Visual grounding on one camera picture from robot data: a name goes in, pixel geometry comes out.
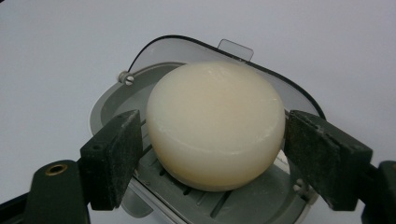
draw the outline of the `gray plastic housing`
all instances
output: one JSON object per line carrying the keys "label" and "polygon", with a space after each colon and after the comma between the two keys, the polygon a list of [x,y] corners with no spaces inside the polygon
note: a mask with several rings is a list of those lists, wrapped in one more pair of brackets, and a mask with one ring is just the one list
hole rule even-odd
{"label": "gray plastic housing", "polygon": [[[302,186],[299,172],[289,165],[282,151],[257,179],[227,192],[204,192],[187,187],[166,173],[158,162],[145,123],[147,101],[155,84],[185,63],[244,63],[273,85],[286,113],[297,109],[324,118],[318,104],[301,87],[280,74],[248,62],[253,53],[249,49],[236,45],[231,50],[233,42],[226,43],[227,50],[233,54],[185,36],[157,38],[142,49],[131,65],[128,74],[133,77],[132,85],[116,83],[94,106],[92,133],[122,112],[140,110],[144,155],[121,204],[130,215],[143,217],[153,209],[168,223],[295,223],[304,218],[309,203],[314,201],[315,193],[308,192],[311,190],[308,186]],[[243,52],[242,57],[235,55],[238,52]]]}

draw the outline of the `white background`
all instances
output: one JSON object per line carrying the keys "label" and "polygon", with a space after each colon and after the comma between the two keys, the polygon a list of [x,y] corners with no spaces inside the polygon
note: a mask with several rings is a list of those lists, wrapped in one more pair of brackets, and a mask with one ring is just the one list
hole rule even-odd
{"label": "white background", "polygon": [[[30,188],[35,170],[77,160],[93,104],[161,35],[252,48],[256,64],[306,89],[328,121],[396,160],[396,2],[27,1],[0,4],[0,203]],[[322,200],[304,223],[360,223]],[[92,223],[131,220],[119,209]]]}

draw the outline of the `black rubber pad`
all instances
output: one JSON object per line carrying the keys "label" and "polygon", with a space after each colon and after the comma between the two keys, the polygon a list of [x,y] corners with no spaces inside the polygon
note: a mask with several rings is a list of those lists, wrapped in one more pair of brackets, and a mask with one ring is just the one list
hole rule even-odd
{"label": "black rubber pad", "polygon": [[117,115],[80,150],[78,161],[93,210],[119,207],[142,156],[139,111]]}
{"label": "black rubber pad", "polygon": [[284,152],[334,211],[353,211],[373,151],[325,119],[290,111]]}

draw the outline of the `black clamp jaw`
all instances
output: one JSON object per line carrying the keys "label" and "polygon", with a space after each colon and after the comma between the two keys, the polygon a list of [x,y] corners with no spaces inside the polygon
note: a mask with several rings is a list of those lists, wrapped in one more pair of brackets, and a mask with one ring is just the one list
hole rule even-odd
{"label": "black clamp jaw", "polygon": [[[284,152],[334,211],[366,206],[362,223],[396,223],[396,161],[370,164],[373,151],[325,119],[290,111]],[[93,210],[119,207],[142,156],[138,111],[112,119],[80,150],[35,172],[31,191],[0,205],[0,223],[90,223]]]}
{"label": "black clamp jaw", "polygon": [[284,152],[333,211],[365,203],[362,223],[396,223],[396,161],[370,164],[373,151],[325,119],[290,111]]}
{"label": "black clamp jaw", "polygon": [[29,193],[0,205],[0,223],[90,223],[93,210],[113,210],[142,156],[139,111],[116,116],[80,150],[35,172]]}

